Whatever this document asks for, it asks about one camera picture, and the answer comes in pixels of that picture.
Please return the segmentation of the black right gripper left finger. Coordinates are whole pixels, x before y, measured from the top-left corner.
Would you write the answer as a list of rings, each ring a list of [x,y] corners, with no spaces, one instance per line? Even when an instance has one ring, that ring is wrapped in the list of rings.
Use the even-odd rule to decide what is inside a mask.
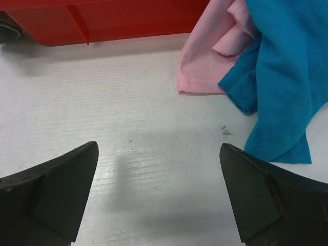
[[[90,141],[1,178],[1,245],[71,245],[77,239],[99,156]]]

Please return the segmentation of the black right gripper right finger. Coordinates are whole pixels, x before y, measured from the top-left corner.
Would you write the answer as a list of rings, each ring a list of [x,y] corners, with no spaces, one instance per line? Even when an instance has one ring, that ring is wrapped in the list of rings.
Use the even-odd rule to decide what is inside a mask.
[[[327,184],[225,143],[220,164],[241,242],[327,245]]]

